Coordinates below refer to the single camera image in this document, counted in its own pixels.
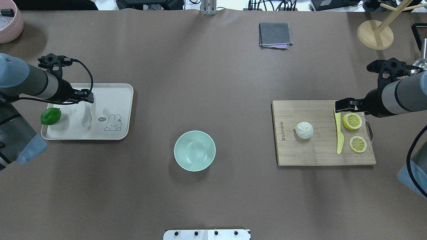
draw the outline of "wooden cutting board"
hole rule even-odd
[[[365,124],[359,129],[348,130],[341,123],[344,146],[336,153],[336,127],[333,116],[335,101],[273,101],[272,111],[275,128],[277,163],[279,166],[335,166],[373,165],[374,152]],[[347,112],[341,113],[341,119]],[[365,115],[357,113],[365,122]],[[313,125],[314,135],[301,139],[294,127],[300,122]],[[368,146],[365,152],[353,152],[350,138],[363,137]]]

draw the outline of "green fruit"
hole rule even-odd
[[[61,118],[61,110],[59,108],[48,108],[40,116],[40,122],[43,125],[53,125]]]

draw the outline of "pink container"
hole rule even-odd
[[[21,12],[12,0],[0,0],[0,9],[13,9],[15,17],[9,25],[0,31],[0,44],[16,39],[24,29]]]

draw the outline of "knife blade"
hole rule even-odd
[[[336,126],[336,153],[341,154],[342,146],[344,145],[344,135],[341,132],[341,113],[336,113],[334,108],[333,116],[335,118]]]

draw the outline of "bunny drawing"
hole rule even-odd
[[[107,127],[104,129],[106,131],[120,131],[122,130],[122,120],[120,115],[111,114],[108,117]]]

